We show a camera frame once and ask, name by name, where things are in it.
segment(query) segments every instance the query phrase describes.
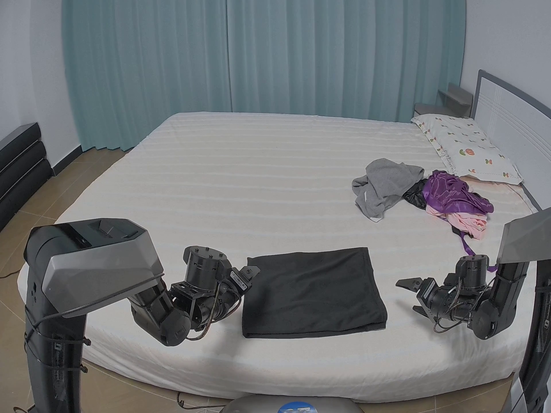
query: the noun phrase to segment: mattress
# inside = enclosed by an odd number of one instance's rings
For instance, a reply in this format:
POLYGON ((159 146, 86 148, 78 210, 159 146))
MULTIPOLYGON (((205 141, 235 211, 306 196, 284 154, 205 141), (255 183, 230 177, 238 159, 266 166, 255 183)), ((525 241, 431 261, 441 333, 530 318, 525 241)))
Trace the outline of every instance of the mattress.
MULTIPOLYGON (((372 222, 352 179, 386 157, 444 165, 413 124, 276 114, 194 113, 167 119, 94 181, 59 222, 125 217, 145 227, 167 284, 185 278, 183 250, 210 246, 240 268, 247 257, 369 248, 386 329, 304 339, 245 339, 241 310, 201 341, 166 348, 133 321, 127 300, 92 312, 84 358, 127 377, 204 396, 265 393, 389 402, 494 381, 520 368, 533 307, 530 268, 513 325, 477 339, 461 325, 435 334, 399 279, 441 284, 465 255, 448 223, 402 200, 372 222)), ((519 188, 469 181, 495 206, 486 237, 495 261, 503 224, 531 212, 519 188)), ((25 265, 18 285, 26 291, 25 265)))

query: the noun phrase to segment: gray towel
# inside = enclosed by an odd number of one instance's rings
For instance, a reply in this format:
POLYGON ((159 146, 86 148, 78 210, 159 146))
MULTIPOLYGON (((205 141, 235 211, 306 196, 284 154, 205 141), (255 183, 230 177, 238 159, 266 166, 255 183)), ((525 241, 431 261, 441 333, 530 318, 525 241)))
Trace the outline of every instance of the gray towel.
POLYGON ((365 173, 352 181, 356 205, 370 219, 381 219, 384 210, 396 205, 402 195, 423 178, 424 170, 382 158, 370 163, 365 173))

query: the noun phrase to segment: blue sticker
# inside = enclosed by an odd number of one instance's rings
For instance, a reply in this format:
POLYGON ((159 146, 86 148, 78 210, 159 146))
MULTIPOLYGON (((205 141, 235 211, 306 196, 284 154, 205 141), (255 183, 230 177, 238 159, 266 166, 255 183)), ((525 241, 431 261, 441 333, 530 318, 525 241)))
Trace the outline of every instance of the blue sticker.
POLYGON ((317 410, 313 405, 298 401, 285 404, 278 413, 317 413, 317 410))

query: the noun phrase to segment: white headboard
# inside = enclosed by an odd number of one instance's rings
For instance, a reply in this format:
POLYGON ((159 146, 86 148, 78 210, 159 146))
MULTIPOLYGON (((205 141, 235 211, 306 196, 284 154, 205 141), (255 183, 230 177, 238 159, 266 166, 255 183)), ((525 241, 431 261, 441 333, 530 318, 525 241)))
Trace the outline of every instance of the white headboard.
POLYGON ((551 207, 551 109, 481 70, 472 117, 517 166, 534 206, 551 207))

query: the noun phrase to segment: folded black shirt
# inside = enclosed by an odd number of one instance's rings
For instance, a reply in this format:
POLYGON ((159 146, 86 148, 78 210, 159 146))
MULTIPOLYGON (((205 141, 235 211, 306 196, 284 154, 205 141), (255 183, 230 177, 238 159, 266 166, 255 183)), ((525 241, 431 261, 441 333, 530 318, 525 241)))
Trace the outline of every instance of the folded black shirt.
POLYGON ((367 248, 249 258, 260 273, 245 294, 247 338, 311 338, 383 329, 384 303, 367 248))

